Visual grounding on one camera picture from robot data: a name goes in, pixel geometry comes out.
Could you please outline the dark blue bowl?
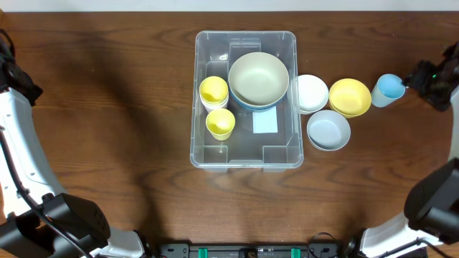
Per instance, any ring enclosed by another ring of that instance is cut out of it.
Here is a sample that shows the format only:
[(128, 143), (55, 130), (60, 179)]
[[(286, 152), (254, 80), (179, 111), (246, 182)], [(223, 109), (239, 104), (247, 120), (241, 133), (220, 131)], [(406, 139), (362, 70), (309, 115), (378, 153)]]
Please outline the dark blue bowl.
[(240, 106), (242, 106), (243, 108), (247, 110), (250, 110), (251, 112), (262, 112), (263, 110), (268, 110), (280, 104), (286, 95), (282, 96), (278, 101), (274, 103), (271, 103), (269, 105), (262, 105), (262, 106), (255, 106), (255, 105), (249, 105), (247, 103), (244, 103), (243, 101), (238, 99), (232, 91), (229, 91), (229, 96), (231, 96), (237, 104), (239, 104)]

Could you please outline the cream large bowl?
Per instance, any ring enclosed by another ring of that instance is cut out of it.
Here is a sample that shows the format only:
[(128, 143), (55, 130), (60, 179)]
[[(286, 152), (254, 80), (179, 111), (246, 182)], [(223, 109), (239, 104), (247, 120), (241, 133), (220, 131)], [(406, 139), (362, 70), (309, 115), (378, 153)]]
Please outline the cream large bowl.
[(278, 101), (288, 90), (290, 75), (274, 55), (251, 52), (237, 59), (228, 73), (229, 89), (249, 105), (262, 106)]

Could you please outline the cream white cup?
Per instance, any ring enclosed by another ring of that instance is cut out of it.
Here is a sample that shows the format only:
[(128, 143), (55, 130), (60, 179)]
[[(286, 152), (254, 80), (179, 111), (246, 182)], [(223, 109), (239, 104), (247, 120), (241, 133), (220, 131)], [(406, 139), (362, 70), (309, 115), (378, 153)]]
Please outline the cream white cup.
[(207, 107), (222, 107), (223, 109), (226, 109), (227, 108), (227, 103), (228, 103), (228, 98), (220, 103), (214, 103), (214, 104), (211, 104), (209, 102), (206, 102), (205, 100), (201, 100), (201, 103), (203, 104), (203, 106), (207, 106)]

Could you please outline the yellow cup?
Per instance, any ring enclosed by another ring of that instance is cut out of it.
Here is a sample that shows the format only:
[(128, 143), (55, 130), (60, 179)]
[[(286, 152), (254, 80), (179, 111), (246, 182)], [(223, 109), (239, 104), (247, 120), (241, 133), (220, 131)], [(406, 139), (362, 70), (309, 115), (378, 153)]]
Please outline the yellow cup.
[(235, 116), (229, 110), (219, 108), (207, 115), (205, 123), (216, 140), (227, 140), (235, 128)]
[(229, 94), (225, 80), (218, 76), (204, 79), (199, 86), (200, 97), (210, 104), (217, 104), (226, 99)]

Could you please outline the pink cup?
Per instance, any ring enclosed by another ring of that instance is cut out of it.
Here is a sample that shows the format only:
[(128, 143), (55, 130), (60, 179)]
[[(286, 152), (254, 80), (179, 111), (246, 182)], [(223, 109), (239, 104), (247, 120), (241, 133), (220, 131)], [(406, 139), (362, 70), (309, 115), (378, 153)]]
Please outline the pink cup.
[(211, 113), (211, 111), (213, 110), (222, 109), (222, 107), (207, 107), (207, 106), (205, 106), (204, 108), (208, 113)]

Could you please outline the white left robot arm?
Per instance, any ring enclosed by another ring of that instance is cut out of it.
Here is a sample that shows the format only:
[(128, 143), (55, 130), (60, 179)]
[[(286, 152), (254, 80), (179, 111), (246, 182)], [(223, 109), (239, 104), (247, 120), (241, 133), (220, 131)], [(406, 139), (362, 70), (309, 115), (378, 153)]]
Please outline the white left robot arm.
[(33, 123), (42, 93), (2, 31), (1, 249), (15, 257), (151, 257), (137, 231), (111, 227), (96, 203), (68, 194), (54, 175)]

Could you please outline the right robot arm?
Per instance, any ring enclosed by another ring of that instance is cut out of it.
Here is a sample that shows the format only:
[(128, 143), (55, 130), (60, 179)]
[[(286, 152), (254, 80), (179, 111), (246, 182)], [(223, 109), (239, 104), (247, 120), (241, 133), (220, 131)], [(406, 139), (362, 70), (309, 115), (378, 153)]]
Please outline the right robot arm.
[(458, 242), (458, 45), (446, 48), (443, 57), (440, 64), (418, 62), (402, 83), (436, 110), (452, 109), (447, 163), (412, 188), (401, 214), (354, 236), (342, 257), (401, 257)]

